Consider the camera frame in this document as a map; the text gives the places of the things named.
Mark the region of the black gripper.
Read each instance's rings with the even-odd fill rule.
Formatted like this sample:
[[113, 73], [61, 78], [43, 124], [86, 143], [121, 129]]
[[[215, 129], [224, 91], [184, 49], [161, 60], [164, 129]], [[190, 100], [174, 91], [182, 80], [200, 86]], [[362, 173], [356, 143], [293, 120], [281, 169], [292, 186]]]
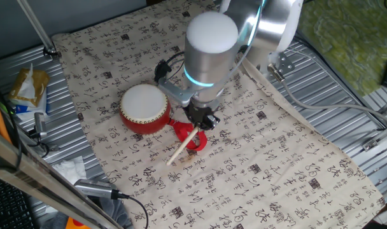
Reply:
[[213, 130], [220, 122], [220, 119], [215, 116], [215, 112], [209, 107], [197, 107], [193, 102], [190, 102], [183, 110], [194, 127], [198, 127], [198, 121], [202, 121], [202, 130]]

